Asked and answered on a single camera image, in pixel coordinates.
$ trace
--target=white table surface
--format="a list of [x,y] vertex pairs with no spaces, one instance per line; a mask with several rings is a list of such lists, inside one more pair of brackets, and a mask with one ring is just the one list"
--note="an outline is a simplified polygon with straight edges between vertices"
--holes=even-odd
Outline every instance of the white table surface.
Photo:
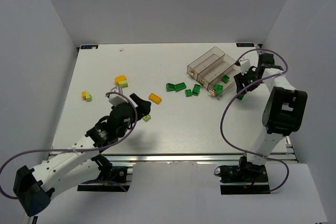
[[[221,195],[216,165],[139,163],[127,193],[77,192],[56,197],[37,224],[314,224],[327,221],[309,169],[289,165],[286,184],[270,195]],[[281,164],[266,165],[271,188]]]
[[[79,50],[62,116],[53,141],[53,148],[68,148],[96,122],[110,113],[105,93],[115,86],[114,78],[125,75],[129,87],[124,94],[136,93],[148,99],[150,93],[162,98],[152,103],[151,119],[140,120],[131,136],[105,154],[216,154],[237,153],[219,134],[219,121],[235,87],[219,100],[201,89],[199,96],[186,97],[184,90],[166,92],[166,83],[185,82],[188,89],[196,83],[186,67],[202,54],[217,46],[237,59],[251,48],[237,48],[235,43],[216,44],[133,44],[99,45],[98,49]],[[257,65],[257,53],[247,55]],[[93,100],[82,100],[81,92],[91,92]],[[265,85],[235,101],[224,121],[228,139],[249,148],[261,128],[261,116],[269,97]],[[281,141],[274,153],[285,153]]]

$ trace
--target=lego brick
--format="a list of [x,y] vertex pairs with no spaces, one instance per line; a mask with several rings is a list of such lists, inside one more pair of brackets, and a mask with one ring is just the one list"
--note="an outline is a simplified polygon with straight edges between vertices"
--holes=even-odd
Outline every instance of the lego brick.
[[185,92],[186,97],[191,97],[193,95],[192,92],[191,92],[191,89],[186,89],[186,90],[184,90],[184,92]]
[[184,82],[182,82],[182,83],[179,83],[179,84],[175,85],[175,90],[176,90],[176,92],[178,92],[180,90],[185,89],[186,87],[187,87],[186,84]]
[[126,76],[117,76],[115,77],[114,81],[116,82],[116,85],[119,85],[118,83],[121,81],[126,81]]
[[171,84],[171,83],[167,83],[166,84],[166,89],[167,91],[175,91],[175,85],[174,84]]
[[85,91],[85,100],[87,101],[87,102],[91,102],[92,101],[92,95],[90,94],[90,92],[88,92],[88,91]]
[[192,94],[193,94],[193,95],[198,95],[199,92],[200,92],[200,89],[201,89],[201,86],[198,85],[198,84],[195,84],[195,85],[194,85],[194,88],[193,88],[193,91],[192,91]]
[[156,104],[159,104],[162,101],[162,98],[159,97],[158,95],[151,93],[148,97],[149,100],[155,102]]
[[244,98],[244,95],[243,94],[240,94],[238,97],[237,97],[237,99],[240,99],[240,100],[242,100]]
[[151,115],[145,115],[142,119],[147,122],[151,118]]
[[83,100],[86,100],[86,95],[85,95],[86,91],[82,91],[82,98]]
[[222,93],[222,91],[223,91],[223,85],[220,85],[220,84],[214,85],[214,90],[215,90],[216,94]]
[[119,81],[118,85],[122,88],[128,87],[128,82],[127,81]]
[[224,75],[224,76],[222,77],[222,82],[224,82],[224,83],[228,83],[229,80],[230,80],[230,77],[227,76],[227,75]]

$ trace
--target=orange lego brick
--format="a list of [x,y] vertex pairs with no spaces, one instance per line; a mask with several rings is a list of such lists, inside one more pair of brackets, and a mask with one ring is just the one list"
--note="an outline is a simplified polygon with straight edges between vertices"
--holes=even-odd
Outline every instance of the orange lego brick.
[[159,97],[158,95],[151,93],[148,97],[149,100],[155,102],[156,104],[159,104],[162,101],[162,98]]
[[126,81],[126,76],[117,76],[115,77],[114,81],[116,82],[117,85],[119,85],[120,81]]

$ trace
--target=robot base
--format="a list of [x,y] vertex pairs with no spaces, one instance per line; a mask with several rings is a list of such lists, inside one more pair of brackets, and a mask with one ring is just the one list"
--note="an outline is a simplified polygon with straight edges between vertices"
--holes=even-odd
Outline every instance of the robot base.
[[269,194],[266,193],[266,191],[269,191],[266,169],[255,179],[255,182],[243,180],[236,172],[237,169],[237,165],[223,165],[220,167],[221,195]]

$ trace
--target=white cable clip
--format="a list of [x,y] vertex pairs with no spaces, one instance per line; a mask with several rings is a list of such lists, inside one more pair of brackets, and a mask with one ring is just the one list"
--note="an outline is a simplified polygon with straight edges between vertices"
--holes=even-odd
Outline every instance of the white cable clip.
[[78,153],[77,150],[76,150],[76,147],[72,146],[71,149],[72,149],[73,153]]

